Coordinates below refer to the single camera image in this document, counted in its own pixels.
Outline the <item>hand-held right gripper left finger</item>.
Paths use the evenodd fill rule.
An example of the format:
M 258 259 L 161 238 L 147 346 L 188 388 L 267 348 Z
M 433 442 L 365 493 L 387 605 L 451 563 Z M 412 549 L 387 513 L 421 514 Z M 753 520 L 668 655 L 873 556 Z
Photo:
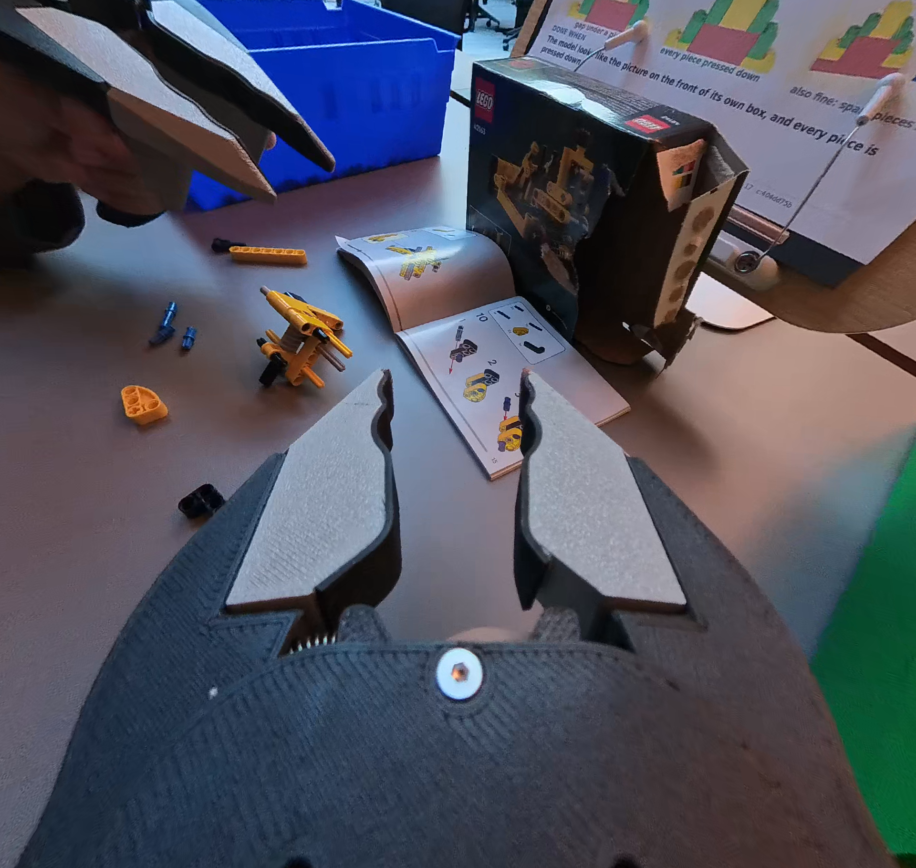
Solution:
M 393 383 L 375 370 L 293 442 L 228 592 L 233 612 L 377 606 L 401 573 Z

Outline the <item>white stand base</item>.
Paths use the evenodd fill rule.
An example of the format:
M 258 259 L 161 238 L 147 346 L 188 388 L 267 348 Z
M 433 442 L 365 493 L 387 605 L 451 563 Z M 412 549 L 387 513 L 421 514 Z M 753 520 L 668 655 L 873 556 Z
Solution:
M 729 281 L 739 282 L 755 292 L 772 289 L 780 279 L 780 268 L 770 250 L 783 244 L 788 232 L 740 207 L 732 208 L 728 222 L 738 233 L 722 231 L 719 234 L 704 264 L 703 274 L 693 288 L 688 308 L 706 326 L 739 332 L 773 320 L 774 316 L 724 286 L 708 271 L 722 271 Z

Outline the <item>green sheet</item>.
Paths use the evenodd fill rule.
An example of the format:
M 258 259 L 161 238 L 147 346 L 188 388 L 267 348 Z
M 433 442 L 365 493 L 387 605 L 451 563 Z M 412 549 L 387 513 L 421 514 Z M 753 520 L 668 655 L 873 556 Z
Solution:
M 887 848 L 915 863 L 915 451 L 812 660 Z

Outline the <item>lego instruction booklet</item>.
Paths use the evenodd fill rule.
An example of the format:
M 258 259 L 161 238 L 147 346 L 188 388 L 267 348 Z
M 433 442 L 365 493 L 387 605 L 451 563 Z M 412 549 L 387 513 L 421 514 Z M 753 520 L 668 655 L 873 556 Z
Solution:
M 533 369 L 597 426 L 630 410 L 559 331 L 517 294 L 507 257 L 470 230 L 437 225 L 337 237 L 406 354 L 490 481 L 521 464 L 520 380 Z

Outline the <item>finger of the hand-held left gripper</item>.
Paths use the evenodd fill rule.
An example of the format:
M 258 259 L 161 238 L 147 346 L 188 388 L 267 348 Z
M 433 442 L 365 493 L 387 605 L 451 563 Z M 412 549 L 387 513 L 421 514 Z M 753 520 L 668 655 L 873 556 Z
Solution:
M 267 73 L 232 41 L 174 0 L 153 0 L 144 28 L 156 67 L 224 129 L 254 162 L 269 133 L 319 168 L 335 159 Z
M 166 210 L 184 208 L 193 172 L 248 198 L 276 200 L 235 136 L 108 27 L 54 8 L 16 6 L 15 57 L 56 90 L 109 116 Z

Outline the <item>person's left hand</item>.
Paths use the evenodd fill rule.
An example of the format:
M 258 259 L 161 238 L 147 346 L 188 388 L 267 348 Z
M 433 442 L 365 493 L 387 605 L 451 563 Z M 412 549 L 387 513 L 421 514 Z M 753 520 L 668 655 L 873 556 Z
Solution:
M 31 180 L 75 186 L 134 215 L 163 210 L 108 119 L 2 64 L 2 197 Z

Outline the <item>blue plastic bin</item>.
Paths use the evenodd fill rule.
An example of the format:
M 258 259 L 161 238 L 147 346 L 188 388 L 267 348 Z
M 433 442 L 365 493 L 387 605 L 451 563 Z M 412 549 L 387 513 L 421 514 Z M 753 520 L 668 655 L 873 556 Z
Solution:
M 335 159 L 321 170 L 278 141 L 260 169 L 279 194 L 439 154 L 452 32 L 356 0 L 201 0 Z

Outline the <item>black lego connector block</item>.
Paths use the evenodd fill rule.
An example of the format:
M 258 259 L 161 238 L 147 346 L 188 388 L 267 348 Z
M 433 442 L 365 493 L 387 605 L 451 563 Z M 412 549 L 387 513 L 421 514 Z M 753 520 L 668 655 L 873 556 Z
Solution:
M 209 517 L 225 504 L 223 494 L 212 483 L 204 483 L 185 495 L 177 504 L 178 511 L 189 520 Z

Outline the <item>yellow curved lego piece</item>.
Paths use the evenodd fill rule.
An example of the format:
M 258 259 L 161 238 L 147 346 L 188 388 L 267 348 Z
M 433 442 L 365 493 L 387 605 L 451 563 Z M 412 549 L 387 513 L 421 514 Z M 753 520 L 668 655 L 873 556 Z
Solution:
M 121 390 L 125 417 L 146 426 L 168 416 L 166 404 L 152 390 L 141 385 L 127 385 Z

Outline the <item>yellow lego assembly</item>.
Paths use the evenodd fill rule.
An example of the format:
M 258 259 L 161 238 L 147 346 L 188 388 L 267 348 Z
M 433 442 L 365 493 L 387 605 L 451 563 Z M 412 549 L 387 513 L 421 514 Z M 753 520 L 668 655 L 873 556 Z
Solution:
M 341 339 L 344 331 L 341 318 L 305 302 L 294 293 L 281 293 L 266 286 L 261 286 L 260 292 L 288 325 L 283 335 L 268 329 L 265 336 L 257 340 L 267 359 L 258 380 L 263 387 L 283 377 L 291 386 L 309 381 L 322 389 L 325 382 L 313 369 L 318 358 L 324 358 L 340 372 L 345 371 L 338 356 L 352 358 L 353 352 Z

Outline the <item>dark lego box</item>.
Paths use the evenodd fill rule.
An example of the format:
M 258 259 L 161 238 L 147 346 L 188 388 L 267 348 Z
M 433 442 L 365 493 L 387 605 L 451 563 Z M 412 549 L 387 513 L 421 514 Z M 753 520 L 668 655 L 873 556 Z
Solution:
M 749 169 L 708 121 L 534 58 L 475 63 L 467 227 L 568 340 L 666 366 Z

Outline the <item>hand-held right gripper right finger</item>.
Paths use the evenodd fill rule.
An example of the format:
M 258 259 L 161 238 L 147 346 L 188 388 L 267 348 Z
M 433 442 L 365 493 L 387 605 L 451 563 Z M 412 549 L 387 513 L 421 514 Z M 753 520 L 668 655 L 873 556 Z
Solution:
M 522 609 L 538 602 L 579 618 L 686 610 L 625 451 L 530 370 L 520 418 L 514 580 Z

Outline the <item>yellow lego beam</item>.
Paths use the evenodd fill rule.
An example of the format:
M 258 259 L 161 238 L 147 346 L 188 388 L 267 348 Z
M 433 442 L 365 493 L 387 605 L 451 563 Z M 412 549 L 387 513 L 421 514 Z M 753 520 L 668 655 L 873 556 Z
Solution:
M 307 254 L 302 249 L 233 245 L 228 253 L 236 263 L 292 267 L 308 264 Z

